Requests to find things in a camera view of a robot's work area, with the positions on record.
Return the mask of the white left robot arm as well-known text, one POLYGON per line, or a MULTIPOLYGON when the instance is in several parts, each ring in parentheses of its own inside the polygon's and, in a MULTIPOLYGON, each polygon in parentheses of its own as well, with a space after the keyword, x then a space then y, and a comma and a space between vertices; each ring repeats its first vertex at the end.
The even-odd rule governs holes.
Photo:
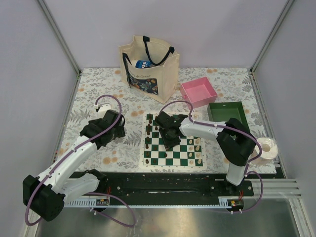
POLYGON ((94 192, 102 195, 107 190, 106 175, 96 169, 85 171, 80 178, 69 181, 70 176, 91 155, 116 138, 125 136, 124 116, 108 110, 102 118, 90 120, 67 154, 34 177, 28 175, 22 183, 23 203, 26 205, 25 220, 32 210, 41 219, 51 221, 64 205, 94 192))

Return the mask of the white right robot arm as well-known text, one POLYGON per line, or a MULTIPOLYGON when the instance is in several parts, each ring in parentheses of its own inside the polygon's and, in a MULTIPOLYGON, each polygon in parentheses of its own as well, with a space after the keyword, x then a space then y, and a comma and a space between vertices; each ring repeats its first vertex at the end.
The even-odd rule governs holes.
POLYGON ((180 137, 198 137, 216 141, 229 161, 225 191, 234 196, 242 190, 246 164, 256 146, 256 139, 236 118, 227 122, 194 120, 192 116, 177 117, 165 112, 155 117, 166 149, 180 144, 180 137))

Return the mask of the green white chess board mat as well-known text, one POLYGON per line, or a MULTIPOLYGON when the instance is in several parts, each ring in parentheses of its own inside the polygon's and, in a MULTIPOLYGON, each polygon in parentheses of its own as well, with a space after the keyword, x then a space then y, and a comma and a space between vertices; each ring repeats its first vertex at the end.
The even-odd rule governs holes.
POLYGON ((143 115, 139 167, 150 170, 206 170, 204 139, 182 136, 179 145, 166 150, 155 121, 157 115, 158 112, 143 115))

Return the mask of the floral tablecloth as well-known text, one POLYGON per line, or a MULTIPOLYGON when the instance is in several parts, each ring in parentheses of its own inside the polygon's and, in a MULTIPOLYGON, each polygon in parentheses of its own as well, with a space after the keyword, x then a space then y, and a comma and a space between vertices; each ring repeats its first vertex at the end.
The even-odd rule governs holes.
MULTIPOLYGON (((202 77, 207 77, 217 92, 217 102, 242 102, 251 133, 256 138, 266 136, 247 69, 187 68, 178 73, 179 83, 202 77)), ((113 110, 122 110, 126 118, 126 135, 90 156, 79 171, 139 172, 143 115, 159 111, 163 105, 123 83, 118 69, 83 70, 58 155, 66 153, 88 121, 97 118, 95 103, 108 103, 113 110)))

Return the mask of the beige canvas tote bag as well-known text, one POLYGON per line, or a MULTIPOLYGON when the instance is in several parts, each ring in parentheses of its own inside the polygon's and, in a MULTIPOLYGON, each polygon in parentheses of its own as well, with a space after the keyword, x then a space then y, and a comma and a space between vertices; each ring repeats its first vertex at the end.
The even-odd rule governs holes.
POLYGON ((121 81, 160 103, 175 92, 180 54, 168 42, 134 36, 132 43, 119 47, 121 81), (138 60, 150 61, 150 68, 138 69, 138 60))

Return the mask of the pink plastic box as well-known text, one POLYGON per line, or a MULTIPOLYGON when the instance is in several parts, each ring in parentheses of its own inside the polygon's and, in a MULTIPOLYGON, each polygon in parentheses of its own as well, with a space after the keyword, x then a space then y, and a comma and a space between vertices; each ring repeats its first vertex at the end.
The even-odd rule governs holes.
POLYGON ((215 102, 218 97, 208 77, 181 83, 180 93, 184 100, 192 104, 194 109, 215 102))

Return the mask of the green plastic tray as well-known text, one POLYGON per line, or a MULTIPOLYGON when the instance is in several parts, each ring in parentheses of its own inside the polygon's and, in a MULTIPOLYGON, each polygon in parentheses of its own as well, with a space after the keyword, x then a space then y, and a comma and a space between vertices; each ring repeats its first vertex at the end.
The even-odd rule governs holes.
POLYGON ((230 118, 235 118, 250 131, 241 101, 209 103, 207 112, 210 121, 221 122, 228 121, 230 118))

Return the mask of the blue white can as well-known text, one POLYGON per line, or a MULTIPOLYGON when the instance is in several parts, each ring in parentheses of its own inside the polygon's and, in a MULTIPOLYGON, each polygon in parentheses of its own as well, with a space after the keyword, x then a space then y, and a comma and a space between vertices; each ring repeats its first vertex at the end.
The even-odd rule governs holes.
POLYGON ((150 68, 152 66, 150 61, 138 60, 135 67, 138 69, 150 68))

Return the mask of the toilet paper roll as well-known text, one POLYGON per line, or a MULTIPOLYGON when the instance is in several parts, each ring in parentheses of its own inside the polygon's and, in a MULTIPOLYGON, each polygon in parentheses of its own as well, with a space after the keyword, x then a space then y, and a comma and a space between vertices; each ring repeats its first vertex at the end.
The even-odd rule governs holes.
POLYGON ((275 139, 261 137, 257 139, 262 148, 262 154, 251 163, 257 166, 263 166, 269 162, 272 162, 278 156, 278 146, 275 139))

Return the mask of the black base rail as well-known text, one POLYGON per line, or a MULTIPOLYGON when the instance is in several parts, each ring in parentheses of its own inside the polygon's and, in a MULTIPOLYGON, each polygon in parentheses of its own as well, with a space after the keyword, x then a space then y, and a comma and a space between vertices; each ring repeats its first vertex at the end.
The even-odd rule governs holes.
POLYGON ((101 179, 98 193, 110 193, 129 206, 219 204, 220 197, 253 197, 250 181, 234 186, 223 174, 118 173, 91 170, 101 179))

